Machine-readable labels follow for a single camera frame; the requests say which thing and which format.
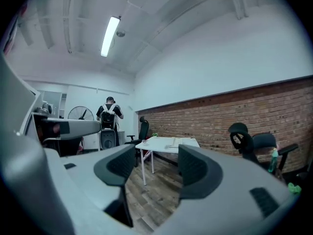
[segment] white ceiling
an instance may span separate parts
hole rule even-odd
[[[93,59],[136,74],[174,40],[226,13],[244,17],[253,6],[278,0],[29,0],[12,52],[23,49]],[[111,16],[121,16],[107,57],[100,56]]]

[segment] brick wall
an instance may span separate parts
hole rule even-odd
[[[152,132],[158,132],[160,137],[193,136],[200,147],[233,156],[240,156],[227,131],[234,122],[246,124],[251,135],[271,132],[279,147],[299,144],[299,149],[289,154],[284,172],[303,167],[313,152],[312,77],[157,107],[138,114],[145,116]],[[177,159],[177,154],[168,156]],[[268,161],[271,153],[258,151],[257,156],[261,162]]]

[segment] plastic bottle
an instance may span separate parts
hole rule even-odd
[[[273,171],[275,171],[276,166],[277,166],[277,157],[278,157],[278,151],[275,148],[272,153],[272,160],[270,161],[268,172],[272,173]]]

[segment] fluorescent light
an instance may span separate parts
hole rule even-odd
[[[103,56],[103,57],[108,56],[108,52],[109,52],[109,48],[110,48],[110,45],[112,42],[112,38],[114,36],[114,33],[116,31],[116,28],[118,26],[119,21],[120,21],[119,18],[115,18],[115,17],[110,18],[106,34],[104,35],[102,49],[101,49],[101,56]]]

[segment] black shirt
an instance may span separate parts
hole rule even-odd
[[[111,104],[105,104],[106,105],[106,107],[107,107],[107,109],[109,110],[110,108],[111,108]],[[103,108],[103,106],[100,106],[99,107],[99,109],[98,109],[98,111],[97,111],[97,117],[100,117],[100,114],[101,114],[101,112],[103,112],[104,111],[104,108]],[[115,112],[115,114],[117,114],[119,117],[120,116],[122,116],[122,113],[121,113],[121,111],[120,111],[120,109],[117,107],[117,106],[115,106],[114,107],[114,109],[113,109],[113,111]]]

